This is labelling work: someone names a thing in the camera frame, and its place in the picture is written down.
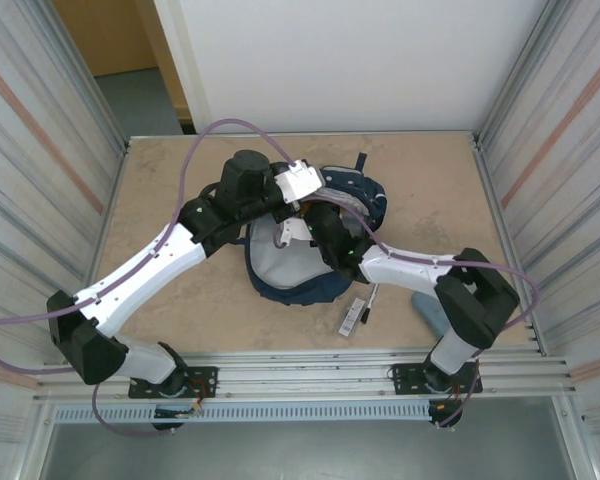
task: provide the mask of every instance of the blue backpack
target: blue backpack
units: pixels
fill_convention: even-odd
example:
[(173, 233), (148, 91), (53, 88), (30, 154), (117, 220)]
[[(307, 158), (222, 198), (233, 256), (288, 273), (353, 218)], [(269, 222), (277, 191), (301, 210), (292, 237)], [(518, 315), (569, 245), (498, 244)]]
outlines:
[[(380, 228), (387, 211), (387, 197), (382, 185), (362, 173), (367, 155), (360, 153), (355, 168), (323, 167), (325, 179), (321, 195), (344, 201), (364, 217), (374, 231)], [(353, 235), (364, 234), (349, 213), (343, 223)], [(261, 296), (285, 305), (312, 305), (333, 302), (351, 285), (327, 266), (312, 242), (293, 240), (280, 249), (273, 243), (276, 223), (271, 215), (252, 222), (245, 238), (245, 262), (253, 287)]]

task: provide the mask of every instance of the marble-patterned surface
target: marble-patterned surface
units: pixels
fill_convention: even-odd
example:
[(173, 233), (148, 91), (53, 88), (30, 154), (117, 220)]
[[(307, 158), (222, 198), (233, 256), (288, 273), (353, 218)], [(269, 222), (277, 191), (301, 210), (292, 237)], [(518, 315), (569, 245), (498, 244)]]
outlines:
[[(380, 229), (390, 245), (431, 253), (478, 248), (492, 261), (503, 254), (465, 134), (276, 137), (294, 158), (315, 165), (353, 166), (368, 153), (365, 173), (387, 190), (389, 211)], [(100, 265), (104, 276), (144, 247), (169, 220), (191, 137), (134, 140)], [(187, 198), (217, 181), (236, 150), (275, 152), (259, 138), (205, 139), (187, 175)], [(319, 348), (417, 347), (434, 344), (410, 305), (411, 292), (381, 286), (369, 323), (350, 339), (337, 334), (356, 294), (354, 285), (335, 303), (286, 307), (261, 298), (249, 282), (241, 247), (227, 246), (185, 272), (149, 300), (124, 333), (165, 341), (181, 352)], [(520, 326), (498, 340), (527, 341)]]

